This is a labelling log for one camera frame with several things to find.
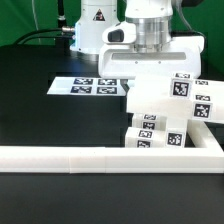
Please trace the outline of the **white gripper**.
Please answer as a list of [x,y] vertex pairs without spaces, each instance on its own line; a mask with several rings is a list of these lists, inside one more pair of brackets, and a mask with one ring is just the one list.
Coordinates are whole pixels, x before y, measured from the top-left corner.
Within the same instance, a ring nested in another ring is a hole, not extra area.
[[99,55],[98,72],[103,78],[134,79],[137,75],[173,76],[183,72],[201,75],[202,36],[173,37],[160,51],[142,53],[133,44],[105,44]]

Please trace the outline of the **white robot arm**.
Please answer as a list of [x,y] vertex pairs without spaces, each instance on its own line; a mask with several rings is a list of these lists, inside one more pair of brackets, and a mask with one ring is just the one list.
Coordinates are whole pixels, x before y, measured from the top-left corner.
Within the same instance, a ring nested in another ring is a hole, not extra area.
[[117,0],[81,0],[70,50],[98,63],[103,78],[201,73],[205,37],[192,28],[171,29],[174,12],[203,0],[125,0],[125,20],[117,19]]

